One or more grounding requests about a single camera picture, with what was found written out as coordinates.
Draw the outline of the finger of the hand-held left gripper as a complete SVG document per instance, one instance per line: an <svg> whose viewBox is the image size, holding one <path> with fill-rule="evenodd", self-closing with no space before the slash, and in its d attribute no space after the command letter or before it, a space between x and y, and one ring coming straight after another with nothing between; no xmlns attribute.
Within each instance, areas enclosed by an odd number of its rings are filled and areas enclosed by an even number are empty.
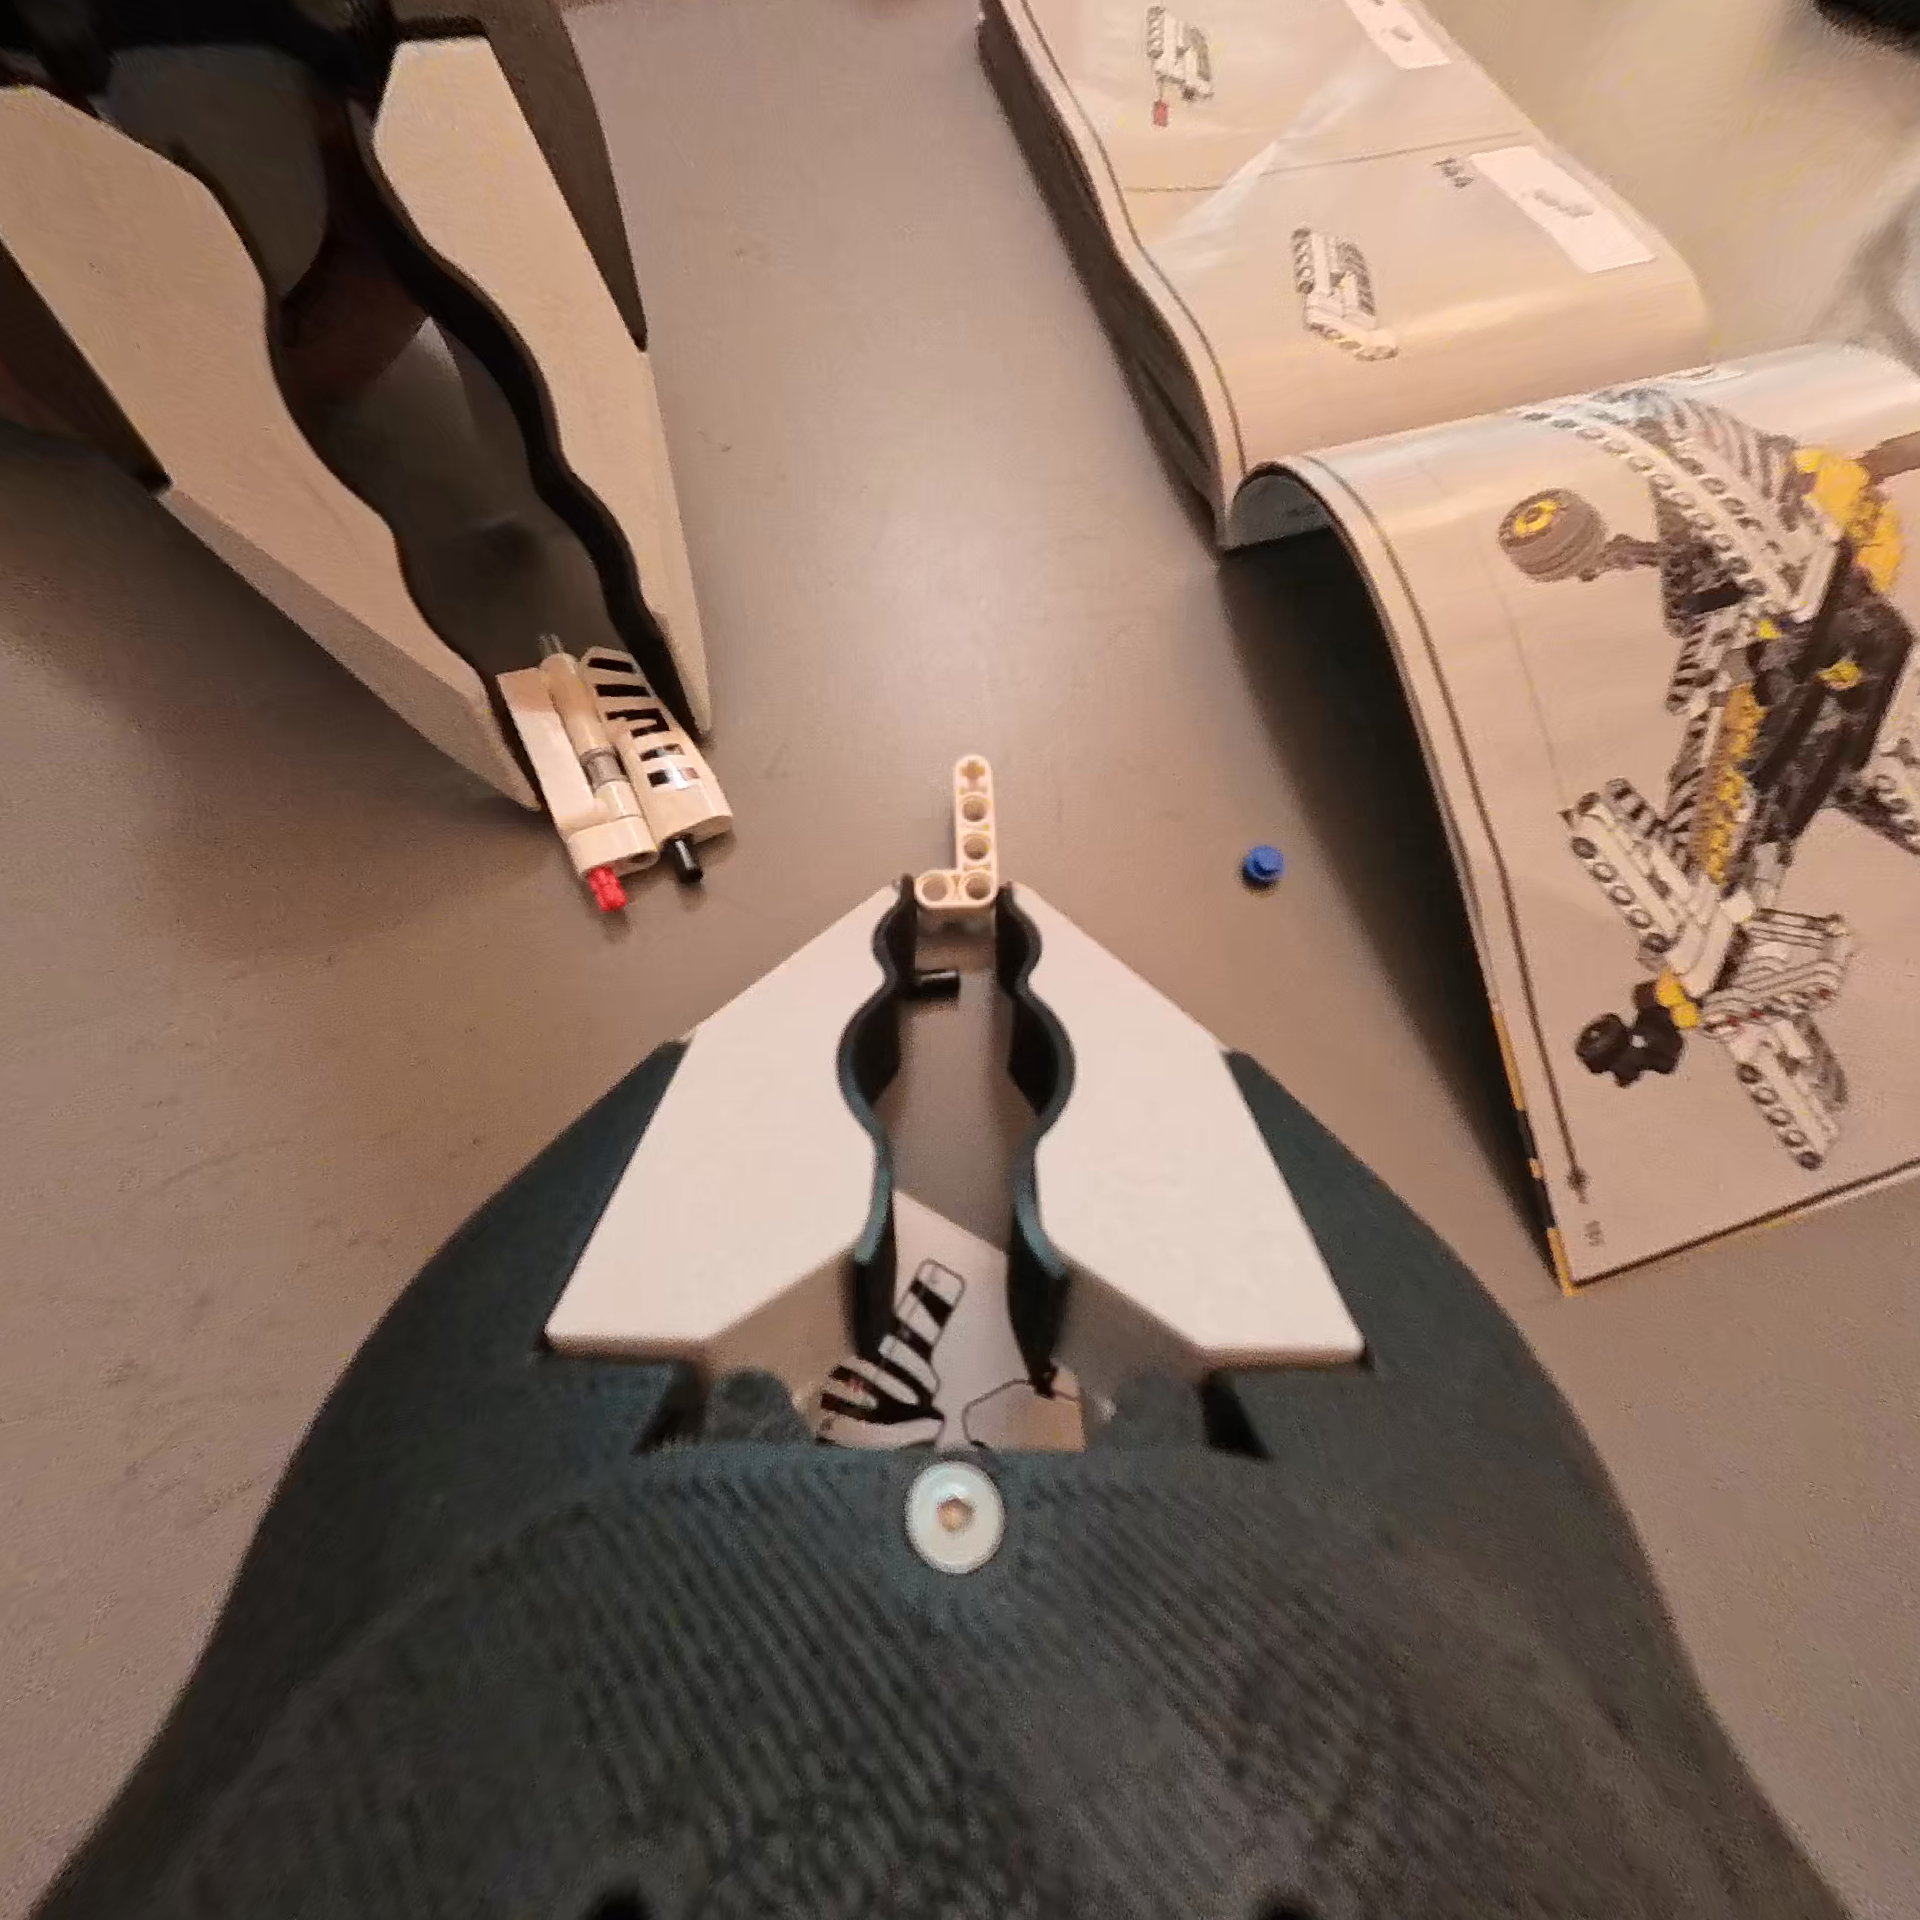
<svg viewBox="0 0 1920 1920"><path fill-rule="evenodd" d="M203 180L43 89L8 87L2 187L8 261L157 463L158 503L411 732L538 809L392 529L291 411L267 285Z"/></svg>
<svg viewBox="0 0 1920 1920"><path fill-rule="evenodd" d="M584 548L611 628L691 735L704 623L654 367L489 42L400 42L359 135L400 280L489 376L534 495Z"/></svg>

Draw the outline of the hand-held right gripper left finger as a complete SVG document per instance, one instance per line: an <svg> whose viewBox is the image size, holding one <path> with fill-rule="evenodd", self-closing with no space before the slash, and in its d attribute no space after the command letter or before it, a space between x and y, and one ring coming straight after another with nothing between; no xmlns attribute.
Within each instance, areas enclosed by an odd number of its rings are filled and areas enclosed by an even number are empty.
<svg viewBox="0 0 1920 1920"><path fill-rule="evenodd" d="M888 994L882 884L696 1024L545 1322L566 1357L767 1375L800 1405L855 1348L853 1261L880 1149L849 1027Z"/></svg>

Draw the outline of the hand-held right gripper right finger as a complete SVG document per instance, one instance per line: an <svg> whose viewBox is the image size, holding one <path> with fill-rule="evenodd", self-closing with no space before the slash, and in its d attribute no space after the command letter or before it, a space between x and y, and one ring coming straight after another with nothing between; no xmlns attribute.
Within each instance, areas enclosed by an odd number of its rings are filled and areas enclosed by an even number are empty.
<svg viewBox="0 0 1920 1920"><path fill-rule="evenodd" d="M1365 1355L1354 1312L1230 1051L1034 889L1005 889L1011 1173L1006 1304L1029 1384L1083 1404L1138 1377Z"/></svg>

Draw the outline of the white L-shaped lego beam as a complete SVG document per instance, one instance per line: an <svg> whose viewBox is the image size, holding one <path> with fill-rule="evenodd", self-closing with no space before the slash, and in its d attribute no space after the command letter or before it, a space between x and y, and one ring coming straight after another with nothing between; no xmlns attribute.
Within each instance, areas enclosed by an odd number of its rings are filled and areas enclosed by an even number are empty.
<svg viewBox="0 0 1920 1920"><path fill-rule="evenodd" d="M952 859L912 880L920 912L950 923L989 921L1001 889L993 763L966 752L952 769Z"/></svg>

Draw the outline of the white striped lego assembly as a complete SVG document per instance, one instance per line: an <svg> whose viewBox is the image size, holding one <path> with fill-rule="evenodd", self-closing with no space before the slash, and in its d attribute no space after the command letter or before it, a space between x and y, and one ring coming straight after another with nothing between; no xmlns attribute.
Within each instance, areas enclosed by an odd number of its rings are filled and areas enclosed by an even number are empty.
<svg viewBox="0 0 1920 1920"><path fill-rule="evenodd" d="M499 674L496 696L566 850L576 831L641 816L659 847L653 868L701 882L702 847L734 831L734 812L691 732L626 649L569 651L554 636L542 649Z"/></svg>

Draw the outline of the open lego instruction booklet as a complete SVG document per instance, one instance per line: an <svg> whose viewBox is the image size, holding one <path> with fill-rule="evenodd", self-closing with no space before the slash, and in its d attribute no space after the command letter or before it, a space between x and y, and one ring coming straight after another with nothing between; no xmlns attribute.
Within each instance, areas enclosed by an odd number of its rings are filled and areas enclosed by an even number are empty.
<svg viewBox="0 0 1920 1920"><path fill-rule="evenodd" d="M984 5L1216 544L1331 530L1546 1239L1915 1178L1915 42L1822 5Z"/></svg>

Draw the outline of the zebra striped sticker sheet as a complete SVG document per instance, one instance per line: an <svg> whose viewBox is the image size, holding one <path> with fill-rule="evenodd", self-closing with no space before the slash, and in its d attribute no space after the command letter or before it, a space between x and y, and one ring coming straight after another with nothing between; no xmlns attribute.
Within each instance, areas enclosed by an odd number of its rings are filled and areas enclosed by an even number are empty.
<svg viewBox="0 0 1920 1920"><path fill-rule="evenodd" d="M1008 1258L925 1202L897 1201L897 1307L875 1357L833 1370L821 1442L855 1452L1079 1452L1077 1384L1026 1377L1008 1312Z"/></svg>

